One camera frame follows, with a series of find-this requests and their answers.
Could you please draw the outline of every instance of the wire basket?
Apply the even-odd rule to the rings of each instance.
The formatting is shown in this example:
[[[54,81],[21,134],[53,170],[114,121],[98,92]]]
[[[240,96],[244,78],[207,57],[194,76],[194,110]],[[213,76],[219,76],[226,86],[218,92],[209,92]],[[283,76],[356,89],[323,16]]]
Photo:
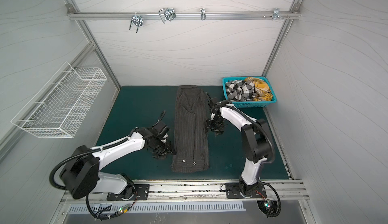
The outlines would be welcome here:
[[[107,78],[100,68],[67,67],[67,71],[57,71],[63,75],[59,81],[41,89],[48,90],[43,99],[37,100],[39,91],[12,124],[38,138],[74,137]]]

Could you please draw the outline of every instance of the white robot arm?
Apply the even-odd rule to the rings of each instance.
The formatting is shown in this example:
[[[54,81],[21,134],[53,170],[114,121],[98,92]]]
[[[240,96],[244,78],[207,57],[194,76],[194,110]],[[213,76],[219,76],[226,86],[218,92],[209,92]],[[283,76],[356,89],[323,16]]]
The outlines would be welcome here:
[[[239,188],[243,196],[252,196],[258,186],[263,164],[273,162],[275,157],[269,126],[265,120],[256,120],[238,110],[229,100],[218,101],[206,95],[211,108],[207,128],[217,134],[223,134],[226,119],[241,131],[242,148],[246,160]]]
[[[153,157],[162,159],[167,154],[173,154],[171,142],[167,140],[168,126],[160,121],[165,114],[162,112],[159,120],[152,127],[136,128],[128,136],[111,143],[87,148],[78,147],[72,157],[62,161],[50,173],[50,183],[58,189],[68,190],[72,197],[79,199],[91,192],[111,192],[119,194],[123,199],[129,198],[133,192],[133,182],[124,174],[100,172],[109,163],[131,153],[149,148]],[[65,165],[60,178],[65,186],[54,180],[55,172]]]

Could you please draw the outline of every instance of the striped shirt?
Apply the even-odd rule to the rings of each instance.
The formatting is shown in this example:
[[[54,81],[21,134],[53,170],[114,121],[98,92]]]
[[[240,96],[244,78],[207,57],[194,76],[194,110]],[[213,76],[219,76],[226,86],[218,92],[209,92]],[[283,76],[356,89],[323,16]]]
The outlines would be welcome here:
[[[193,173],[209,168],[206,105],[202,89],[195,85],[178,87],[174,131],[177,154],[171,164],[174,172]]]

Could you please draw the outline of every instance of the metal vent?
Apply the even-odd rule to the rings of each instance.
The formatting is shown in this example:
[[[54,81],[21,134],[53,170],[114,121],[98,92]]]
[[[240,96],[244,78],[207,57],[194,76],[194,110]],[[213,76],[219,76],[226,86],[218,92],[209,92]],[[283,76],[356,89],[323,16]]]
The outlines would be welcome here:
[[[94,212],[102,210],[111,204],[91,205]],[[111,212],[116,212],[125,203],[112,204]],[[229,212],[245,211],[242,201],[214,201],[214,202],[162,202],[136,203],[127,213],[163,213],[163,212]],[[69,214],[88,214],[86,204],[72,204]]]

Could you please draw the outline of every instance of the laundry basket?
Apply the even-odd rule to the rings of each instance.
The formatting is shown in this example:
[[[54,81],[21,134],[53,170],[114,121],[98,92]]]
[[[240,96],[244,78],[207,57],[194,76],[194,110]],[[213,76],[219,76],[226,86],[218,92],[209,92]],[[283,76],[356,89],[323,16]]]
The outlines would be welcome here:
[[[275,92],[272,89],[271,84],[269,83],[269,81],[265,77],[263,77],[263,76],[254,76],[254,77],[255,78],[260,78],[260,79],[264,80],[268,84],[269,88],[271,89],[272,95],[273,95],[272,101],[242,101],[242,102],[233,102],[233,104],[236,106],[236,108],[262,108],[262,107],[265,107],[265,106],[269,105],[270,103],[276,102]],[[222,88],[224,89],[225,99],[228,99],[228,96],[226,95],[225,83],[229,82],[229,81],[244,80],[245,78],[247,78],[247,76],[232,76],[232,77],[224,77],[222,79]]]

